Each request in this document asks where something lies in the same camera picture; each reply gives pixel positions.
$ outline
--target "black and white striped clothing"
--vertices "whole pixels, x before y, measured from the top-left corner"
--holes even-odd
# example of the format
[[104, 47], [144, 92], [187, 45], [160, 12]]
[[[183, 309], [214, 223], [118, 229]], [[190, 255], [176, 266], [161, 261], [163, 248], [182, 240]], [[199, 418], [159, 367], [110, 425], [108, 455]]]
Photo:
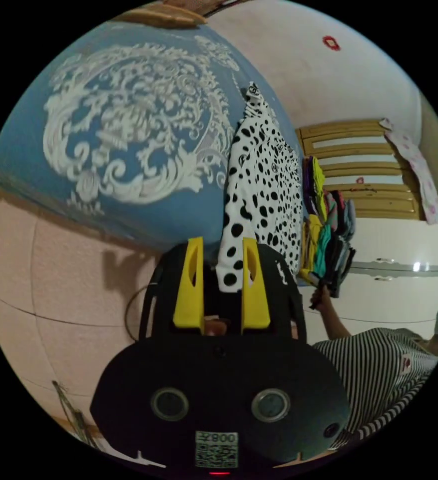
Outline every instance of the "black and white striped clothing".
[[351, 415], [330, 449], [363, 440], [395, 418], [414, 398], [438, 358], [406, 331], [374, 328], [314, 345], [337, 369]]

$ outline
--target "pink floral cloth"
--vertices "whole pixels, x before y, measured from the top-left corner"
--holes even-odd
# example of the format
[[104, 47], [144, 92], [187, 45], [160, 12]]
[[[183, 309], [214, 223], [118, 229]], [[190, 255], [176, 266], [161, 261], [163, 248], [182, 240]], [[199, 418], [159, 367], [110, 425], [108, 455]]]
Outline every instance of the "pink floral cloth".
[[380, 125], [388, 130], [385, 132], [386, 138], [397, 147], [401, 157], [410, 163], [412, 170], [419, 179], [420, 195], [427, 223], [430, 225], [438, 224], [437, 189], [432, 180], [427, 161], [419, 150], [419, 147], [412, 142], [409, 135], [394, 130], [394, 125], [388, 118], [383, 119]]

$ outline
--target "qr code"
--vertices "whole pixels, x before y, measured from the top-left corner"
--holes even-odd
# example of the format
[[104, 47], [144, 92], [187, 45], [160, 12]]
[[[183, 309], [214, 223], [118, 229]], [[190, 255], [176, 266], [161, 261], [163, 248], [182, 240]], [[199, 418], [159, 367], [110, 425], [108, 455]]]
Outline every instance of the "qr code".
[[236, 433], [197, 432], [195, 442], [197, 467], [233, 469], [238, 464]]

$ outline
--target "black and white spotted clothing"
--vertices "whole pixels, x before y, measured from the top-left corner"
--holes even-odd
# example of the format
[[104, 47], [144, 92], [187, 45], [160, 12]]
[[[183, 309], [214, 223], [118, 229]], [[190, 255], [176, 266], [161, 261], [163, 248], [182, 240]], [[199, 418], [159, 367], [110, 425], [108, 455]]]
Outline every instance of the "black and white spotted clothing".
[[316, 343], [337, 369], [351, 415], [331, 450], [361, 441], [394, 419], [414, 398], [437, 364], [410, 335], [373, 328]]
[[224, 229], [216, 267], [219, 290], [242, 288], [242, 239], [280, 252], [300, 268], [302, 191], [299, 158], [287, 145], [259, 89], [247, 90], [245, 117], [231, 146]]

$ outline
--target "sticker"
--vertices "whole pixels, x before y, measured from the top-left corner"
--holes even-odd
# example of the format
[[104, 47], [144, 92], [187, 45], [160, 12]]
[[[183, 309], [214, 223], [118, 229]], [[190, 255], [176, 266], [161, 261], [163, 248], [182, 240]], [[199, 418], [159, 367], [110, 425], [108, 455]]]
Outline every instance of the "sticker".
[[239, 460], [239, 435], [236, 432], [197, 431], [195, 466], [235, 469]]
[[407, 375], [412, 370], [412, 359], [408, 353], [402, 355], [399, 375]]
[[277, 270], [279, 271], [280, 278], [282, 279], [282, 284], [287, 286], [288, 284], [287, 284], [287, 280], [285, 278], [285, 273], [282, 270], [282, 266], [280, 265], [280, 263], [278, 261], [275, 262], [275, 265], [277, 265]]
[[322, 38], [322, 41], [324, 42], [324, 45], [326, 47], [330, 48], [330, 50], [333, 50], [335, 52], [338, 52], [340, 50], [340, 46], [333, 36], [327, 35]]

